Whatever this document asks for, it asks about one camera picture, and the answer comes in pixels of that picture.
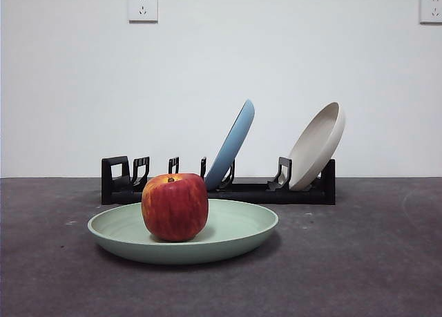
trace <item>blue plate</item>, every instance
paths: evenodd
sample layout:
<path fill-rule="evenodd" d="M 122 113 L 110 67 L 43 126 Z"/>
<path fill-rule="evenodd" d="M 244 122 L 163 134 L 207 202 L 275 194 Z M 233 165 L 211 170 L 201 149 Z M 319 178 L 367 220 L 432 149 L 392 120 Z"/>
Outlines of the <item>blue plate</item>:
<path fill-rule="evenodd" d="M 208 191 L 218 187 L 224 179 L 249 132 L 253 117 L 255 117 L 255 108 L 248 99 L 242 106 L 240 114 L 236 117 L 210 171 L 204 179 Z"/>

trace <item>dish rack divider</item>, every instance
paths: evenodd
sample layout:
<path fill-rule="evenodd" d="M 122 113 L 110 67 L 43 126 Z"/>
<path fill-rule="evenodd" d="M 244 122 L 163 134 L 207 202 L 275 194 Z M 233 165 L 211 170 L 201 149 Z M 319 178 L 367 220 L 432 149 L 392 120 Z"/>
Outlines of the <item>dish rack divider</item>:
<path fill-rule="evenodd" d="M 133 160 L 133 176 L 129 171 L 127 156 L 102 159 L 102 204 L 130 204 L 141 202 L 142 191 L 148 182 L 150 157 Z M 112 176 L 112 166 L 122 166 L 119 177 Z M 336 203 L 335 161 L 328 161 L 327 165 L 306 189 L 302 191 L 289 190 L 292 161 L 285 157 L 278 159 L 278 172 L 267 182 L 258 178 L 245 177 L 235 179 L 235 160 L 230 166 L 229 173 L 221 181 L 218 188 L 208 191 L 209 198 L 221 200 L 236 200 L 256 204 L 327 204 Z M 138 169 L 145 167 L 144 174 L 138 178 Z M 169 160 L 169 173 L 178 173 L 180 158 Z M 206 174 L 206 157 L 201 159 L 200 176 Z"/>

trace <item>white wall outlet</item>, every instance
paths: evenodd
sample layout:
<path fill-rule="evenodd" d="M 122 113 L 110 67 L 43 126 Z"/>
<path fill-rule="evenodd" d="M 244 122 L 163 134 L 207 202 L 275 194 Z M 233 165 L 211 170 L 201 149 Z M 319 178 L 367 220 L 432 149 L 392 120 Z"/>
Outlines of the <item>white wall outlet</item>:
<path fill-rule="evenodd" d="M 128 0 L 129 22 L 158 21 L 158 0 Z"/>
<path fill-rule="evenodd" d="M 421 23 L 442 23 L 442 0 L 419 0 Z"/>

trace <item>light green plate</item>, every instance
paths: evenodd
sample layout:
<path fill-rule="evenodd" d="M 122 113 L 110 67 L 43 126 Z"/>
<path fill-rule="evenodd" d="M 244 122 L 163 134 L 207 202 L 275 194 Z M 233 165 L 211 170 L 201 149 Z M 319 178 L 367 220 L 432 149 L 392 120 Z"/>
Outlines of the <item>light green plate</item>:
<path fill-rule="evenodd" d="M 102 212 L 88 222 L 97 243 L 115 255 L 153 264 L 195 264 L 234 257 L 255 249 L 278 223 L 272 210 L 256 204 L 209 199 L 206 226 L 194 239 L 165 242 L 144 226 L 141 203 Z"/>

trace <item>apple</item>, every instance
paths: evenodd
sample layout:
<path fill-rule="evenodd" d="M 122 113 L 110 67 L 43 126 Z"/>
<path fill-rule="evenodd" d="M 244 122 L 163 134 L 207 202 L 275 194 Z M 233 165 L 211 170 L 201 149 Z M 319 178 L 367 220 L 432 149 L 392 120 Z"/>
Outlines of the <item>apple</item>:
<path fill-rule="evenodd" d="M 209 214 L 204 180 L 194 173 L 154 177 L 143 189 L 141 210 L 153 235 L 172 242 L 190 240 L 204 228 Z"/>

